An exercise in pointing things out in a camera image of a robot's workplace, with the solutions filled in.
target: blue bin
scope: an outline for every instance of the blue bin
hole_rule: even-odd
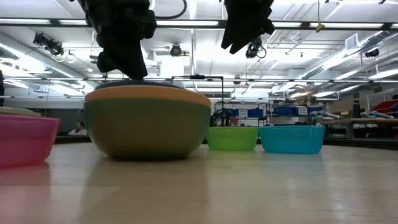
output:
[[[277,107],[274,108],[274,113],[277,115],[292,115],[293,114],[293,108],[292,107]]]
[[[239,116],[239,110],[238,109],[228,109],[229,110],[229,116]]]
[[[324,126],[266,126],[259,128],[266,152],[317,154],[321,151]]]
[[[248,117],[260,117],[264,116],[264,110],[261,109],[251,109],[248,110]]]

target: red object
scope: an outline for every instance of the red object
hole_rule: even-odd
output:
[[[32,165],[50,155],[60,120],[0,114],[0,167]]]
[[[391,113],[392,107],[398,103],[398,100],[389,100],[379,103],[377,106],[372,108],[372,111],[377,111],[379,113]]]

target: person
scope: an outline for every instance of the person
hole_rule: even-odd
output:
[[[80,121],[76,124],[76,129],[73,129],[68,133],[70,136],[86,136],[87,130],[85,129],[84,122]]]
[[[0,70],[0,96],[4,96],[4,77],[2,75],[2,71]],[[4,98],[0,98],[0,106],[3,106]]]

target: large bowl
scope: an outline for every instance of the large bowl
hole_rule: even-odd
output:
[[[210,100],[181,88],[112,86],[85,100],[91,139],[114,159],[186,158],[208,132]]]
[[[253,151],[257,144],[258,128],[212,127],[207,135],[210,150]]]
[[[266,126],[259,128],[266,152],[317,154],[322,149],[324,126]]]

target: lime green bowl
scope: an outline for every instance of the lime green bowl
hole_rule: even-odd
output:
[[[189,90],[116,86],[89,93],[85,100],[90,137],[113,159],[183,159],[208,132],[211,102]]]
[[[253,151],[257,144],[258,128],[212,127],[207,135],[210,150]]]

